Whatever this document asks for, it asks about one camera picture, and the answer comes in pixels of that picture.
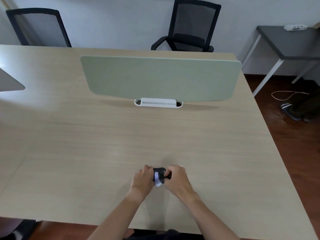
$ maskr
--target wooden floor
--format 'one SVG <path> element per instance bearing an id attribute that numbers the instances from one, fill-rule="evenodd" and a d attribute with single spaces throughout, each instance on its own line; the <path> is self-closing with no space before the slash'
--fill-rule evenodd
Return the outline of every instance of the wooden floor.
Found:
<path id="1" fill-rule="evenodd" d="M 253 91 L 262 76 L 246 76 Z M 301 201 L 320 238 L 320 120 L 306 123 L 293 121 L 279 110 L 280 101 L 271 97 L 274 91 L 308 92 L 315 84 L 298 82 L 291 85 L 286 78 L 272 78 L 256 96 L 256 101 L 298 191 Z M 284 93 L 279 98 L 287 97 Z M 43 222 L 30 240 L 85 240 L 96 226 Z"/>

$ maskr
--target white table leg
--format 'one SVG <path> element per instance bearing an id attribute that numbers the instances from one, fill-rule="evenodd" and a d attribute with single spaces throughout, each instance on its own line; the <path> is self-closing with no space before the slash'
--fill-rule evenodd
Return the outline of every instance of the white table leg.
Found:
<path id="1" fill-rule="evenodd" d="M 318 62 L 313 62 L 309 64 L 300 74 L 297 76 L 291 83 L 294 84 L 296 81 L 298 81 L 303 75 L 305 75 L 308 71 L 310 71 L 312 68 L 314 68 Z"/>
<path id="2" fill-rule="evenodd" d="M 258 44 L 258 42 L 259 42 L 260 39 L 261 39 L 261 35 L 258 36 L 257 40 L 254 42 L 254 44 L 253 44 L 253 46 L 251 47 L 249 53 L 247 54 L 247 56 L 245 57 L 244 61 L 242 62 L 242 68 L 245 67 L 247 61 L 249 60 L 252 52 L 253 52 L 254 49 L 256 48 L 256 46 L 257 46 L 257 44 Z"/>
<path id="3" fill-rule="evenodd" d="M 270 72 L 266 75 L 266 77 L 262 80 L 262 82 L 258 85 L 258 87 L 252 93 L 253 96 L 256 96 L 260 89 L 266 84 L 266 82 L 270 79 L 270 77 L 276 72 L 276 70 L 281 66 L 284 60 L 279 59 L 277 63 L 273 66 Z"/>

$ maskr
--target gray side table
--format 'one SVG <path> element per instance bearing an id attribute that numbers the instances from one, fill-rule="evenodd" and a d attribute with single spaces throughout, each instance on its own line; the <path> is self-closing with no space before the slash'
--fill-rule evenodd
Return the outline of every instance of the gray side table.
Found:
<path id="1" fill-rule="evenodd" d="M 315 61 L 306 67 L 292 83 L 295 83 L 320 61 L 320 30 L 318 29 L 307 28 L 300 31 L 286 31 L 283 26 L 258 26 L 257 31 L 259 36 L 244 59 L 242 67 L 247 63 L 261 37 L 278 55 L 279 60 L 254 90 L 253 96 L 256 96 L 285 60 Z"/>

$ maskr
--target mesh chair back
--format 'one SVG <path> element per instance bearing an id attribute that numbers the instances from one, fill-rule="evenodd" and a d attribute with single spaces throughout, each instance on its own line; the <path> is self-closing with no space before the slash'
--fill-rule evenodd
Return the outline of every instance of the mesh chair back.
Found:
<path id="1" fill-rule="evenodd" d="M 175 0 L 168 37 L 177 50 L 209 48 L 221 5 L 201 0 Z"/>
<path id="2" fill-rule="evenodd" d="M 6 13 L 22 45 L 71 47 L 58 10 L 22 8 Z"/>

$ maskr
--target hand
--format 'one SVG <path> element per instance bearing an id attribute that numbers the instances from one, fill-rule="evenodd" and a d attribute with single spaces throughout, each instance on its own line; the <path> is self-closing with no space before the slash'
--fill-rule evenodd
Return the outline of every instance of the hand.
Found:
<path id="1" fill-rule="evenodd" d="M 198 197 L 198 194 L 193 190 L 190 181 L 188 180 L 186 169 L 178 165 L 168 166 L 164 176 L 171 173 L 171 179 L 164 179 L 164 185 L 178 197 L 184 204 L 193 198 Z"/>
<path id="2" fill-rule="evenodd" d="M 154 186 L 153 174 L 153 167 L 144 165 L 143 169 L 134 174 L 126 197 L 141 204 Z"/>

